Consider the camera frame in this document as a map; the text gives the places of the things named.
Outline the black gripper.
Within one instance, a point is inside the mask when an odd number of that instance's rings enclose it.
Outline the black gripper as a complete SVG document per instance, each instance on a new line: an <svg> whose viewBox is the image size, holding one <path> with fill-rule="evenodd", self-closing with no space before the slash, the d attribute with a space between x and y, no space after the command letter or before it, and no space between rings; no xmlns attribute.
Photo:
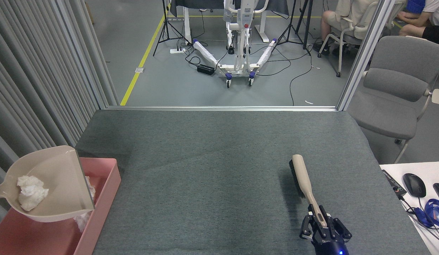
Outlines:
<svg viewBox="0 0 439 255"><path fill-rule="evenodd" d="M317 216L309 212L302 221L300 238L308 239L313 243L316 255L349 255L345 242L352 238L350 231L344 226L339 218L333 218L320 205L320 212L327 224L330 237L333 239L322 239L322 225Z"/></svg>

